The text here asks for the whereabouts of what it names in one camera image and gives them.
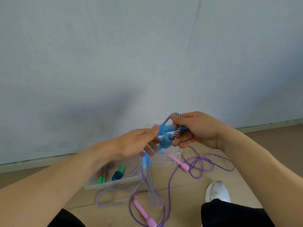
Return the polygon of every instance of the white wall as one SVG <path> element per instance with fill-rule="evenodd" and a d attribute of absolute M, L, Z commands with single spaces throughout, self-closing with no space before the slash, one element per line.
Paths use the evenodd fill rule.
<path fill-rule="evenodd" d="M 174 111 L 302 118 L 303 0 L 199 1 L 0 0 L 0 164 Z"/>

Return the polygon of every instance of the right hand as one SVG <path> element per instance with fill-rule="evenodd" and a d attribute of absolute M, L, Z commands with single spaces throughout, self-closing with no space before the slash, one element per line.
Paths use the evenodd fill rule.
<path fill-rule="evenodd" d="M 199 142 L 212 149 L 219 149 L 219 137 L 228 125 L 205 113 L 196 111 L 181 114 L 182 117 L 172 114 L 174 128 L 179 125 L 187 126 L 188 130 L 182 130 L 180 135 L 172 141 L 173 146 L 186 148 L 195 142 Z"/>

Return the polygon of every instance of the tiled floor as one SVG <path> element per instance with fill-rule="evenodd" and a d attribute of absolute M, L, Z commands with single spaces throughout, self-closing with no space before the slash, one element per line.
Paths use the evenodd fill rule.
<path fill-rule="evenodd" d="M 290 126 L 247 134 L 253 140 L 267 148 L 279 161 L 303 176 L 301 159 L 303 158 L 303 126 Z M 217 153 L 224 155 L 219 150 L 208 149 L 203 145 L 194 146 L 199 154 Z M 191 149 L 184 149 L 186 158 L 194 155 Z M 214 162 L 224 167 L 231 167 L 227 161 L 210 157 Z M 0 174 L 0 188 L 25 178 L 43 168 L 28 169 L 23 171 Z M 163 197 L 166 207 L 168 207 L 168 180 L 174 171 L 174 167 L 152 167 L 151 174 L 155 189 Z M 178 170 L 171 182 L 171 202 L 172 211 L 167 223 L 169 226 L 200 226 L 200 207 L 205 202 L 205 191 L 207 186 L 214 180 L 222 181 L 227 189 L 232 202 L 251 206 L 261 207 L 260 203 L 240 176 L 237 170 L 227 172 L 220 168 L 215 168 L 212 172 L 205 172 L 201 179 L 194 179 L 188 173 Z M 139 226 L 131 217 L 128 205 L 115 207 L 98 208 L 94 204 L 98 191 L 85 190 L 81 188 L 77 194 L 66 204 L 65 209 L 76 215 L 87 227 L 94 226 Z M 114 199 L 123 201 L 126 194 L 113 192 L 106 194 L 101 200 Z M 162 211 L 150 207 L 146 194 L 139 195 L 139 202 L 148 209 L 149 214 L 156 221 L 162 218 Z M 136 209 L 135 216 L 141 220 Z"/>

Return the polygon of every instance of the purple jump rope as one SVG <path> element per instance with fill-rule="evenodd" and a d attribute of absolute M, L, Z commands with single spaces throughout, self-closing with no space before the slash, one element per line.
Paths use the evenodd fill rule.
<path fill-rule="evenodd" d="M 163 124 L 165 124 L 169 119 L 170 119 L 170 116 L 164 121 Z M 178 127 L 178 129 L 177 129 L 177 130 L 173 133 L 173 135 L 170 137 L 171 140 L 174 139 L 174 138 L 177 136 L 178 133 L 180 133 L 181 128 L 182 128 L 182 126 L 179 126 L 179 127 Z M 191 157 L 191 158 L 189 158 L 189 159 L 185 159 L 185 157 L 184 157 L 184 155 L 183 155 L 183 153 L 182 153 L 182 158 L 183 158 L 183 159 L 185 160 L 185 162 L 189 165 L 189 170 L 188 170 L 189 174 L 190 174 L 193 178 L 195 178 L 195 179 L 200 179 L 200 178 L 203 176 L 203 172 L 204 172 L 204 171 L 212 171 L 212 170 L 214 169 L 214 166 L 217 166 L 217 167 L 219 167 L 219 168 L 221 168 L 221 169 L 223 169 L 223 170 L 225 170 L 225 171 L 233 171 L 234 168 L 235 168 L 235 167 L 233 166 L 232 169 L 225 169 L 225 168 L 219 166 L 218 164 L 215 164 L 214 162 L 212 162 L 209 158 L 205 157 L 205 156 L 207 156 L 207 155 L 213 155 L 213 156 L 217 156 L 217 157 L 223 158 L 223 159 L 228 160 L 229 162 L 231 162 L 229 159 L 227 159 L 227 158 L 225 158 L 225 157 L 223 157 L 223 156 L 216 155 L 216 154 L 212 154 L 212 153 L 207 153 L 207 154 L 204 154 L 204 155 L 200 156 L 200 155 L 198 154 L 198 152 L 197 152 L 194 148 L 192 148 L 191 146 L 189 146 L 189 147 L 196 153 L 197 156 L 196 156 L 196 157 Z M 202 165 L 201 168 L 196 167 L 196 164 L 197 164 L 199 161 L 201 162 L 201 165 Z M 203 161 L 206 161 L 206 162 L 212 164 L 212 168 L 211 168 L 211 169 L 204 169 Z M 172 180 L 173 176 L 175 175 L 176 171 L 177 171 L 179 168 L 180 168 L 180 165 L 177 166 L 177 168 L 176 168 L 175 171 L 172 173 L 172 175 L 171 175 L 171 177 L 170 177 L 170 179 L 169 179 L 169 185 L 168 185 L 168 191 L 169 191 L 169 210 L 168 210 L 168 215 L 167 215 L 167 218 L 166 218 L 166 219 L 165 219 L 166 209 L 165 209 L 165 205 L 164 205 L 163 199 L 162 199 L 162 197 L 161 197 L 160 194 L 158 194 L 156 191 L 153 190 L 153 188 L 152 188 L 152 186 L 151 186 L 151 183 L 150 183 L 151 181 L 150 181 L 150 178 L 149 178 L 149 175 L 148 175 L 147 171 L 146 171 L 146 175 L 145 175 L 144 170 L 143 170 L 143 166 L 142 166 L 142 158 L 141 158 L 141 162 L 140 162 L 140 168 L 139 168 L 137 171 L 135 171 L 137 168 L 134 168 L 130 173 L 127 174 L 127 175 L 129 175 L 129 174 L 131 174 L 132 172 L 135 171 L 135 173 L 132 174 L 132 176 L 134 176 L 137 172 L 140 172 L 140 176 L 141 176 L 142 182 L 140 182 L 139 184 L 135 185 L 134 187 L 132 187 L 132 188 L 130 188 L 130 189 L 117 189 L 117 188 L 109 188 L 109 189 L 106 189 L 106 190 L 102 191 L 100 194 L 98 194 L 98 196 L 96 197 L 96 204 L 97 204 L 97 206 L 99 206 L 99 207 L 110 206 L 110 205 L 124 204 L 126 201 L 124 201 L 124 202 L 114 202 L 114 203 L 101 203 L 101 202 L 98 202 L 98 198 L 99 198 L 102 194 L 104 194 L 105 192 L 107 192 L 107 191 L 109 191 L 109 190 L 122 191 L 122 192 L 136 190 L 136 189 L 143 183 L 143 184 L 145 185 L 145 187 L 146 187 L 147 190 L 142 190 L 142 191 L 139 191 L 139 192 L 135 193 L 135 194 L 132 196 L 131 200 L 130 200 L 129 211 L 130 211 L 130 213 L 131 213 L 131 216 L 132 216 L 132 217 L 134 218 L 134 220 L 135 220 L 136 222 L 138 222 L 140 225 L 142 225 L 142 226 L 144 226 L 144 227 L 149 227 L 148 225 L 143 224 L 143 223 L 140 222 L 137 218 L 135 218 L 135 216 L 134 216 L 134 214 L 133 214 L 133 212 L 132 212 L 132 210 L 131 210 L 131 209 L 132 209 L 131 204 L 132 204 L 132 202 L 133 202 L 133 200 L 134 200 L 134 197 L 135 197 L 136 195 L 138 195 L 138 194 L 140 194 L 140 193 L 146 193 L 146 192 L 147 192 L 147 193 L 148 193 L 148 200 L 149 200 L 150 204 L 153 205 L 154 202 L 151 202 L 151 201 L 150 201 L 150 194 L 154 194 L 154 195 L 156 195 L 158 198 L 160 198 L 161 202 L 163 203 L 163 218 L 162 218 L 162 220 L 161 220 L 161 223 L 157 226 L 157 227 L 163 227 L 163 226 L 165 226 L 165 224 L 166 224 L 167 221 L 169 220 L 169 216 L 170 216 L 170 212 L 171 212 L 170 183 L 171 183 L 171 180 Z M 193 176 L 192 173 L 191 173 L 192 169 L 197 169 L 197 170 L 201 171 L 201 175 L 198 176 L 198 177 Z"/>

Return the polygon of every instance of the shoe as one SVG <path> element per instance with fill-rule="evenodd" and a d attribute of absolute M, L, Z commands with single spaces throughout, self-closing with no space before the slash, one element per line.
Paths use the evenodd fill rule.
<path fill-rule="evenodd" d="M 211 202 L 214 199 L 220 199 L 223 202 L 231 202 L 228 191 L 220 181 L 211 183 L 205 193 L 205 202 Z"/>

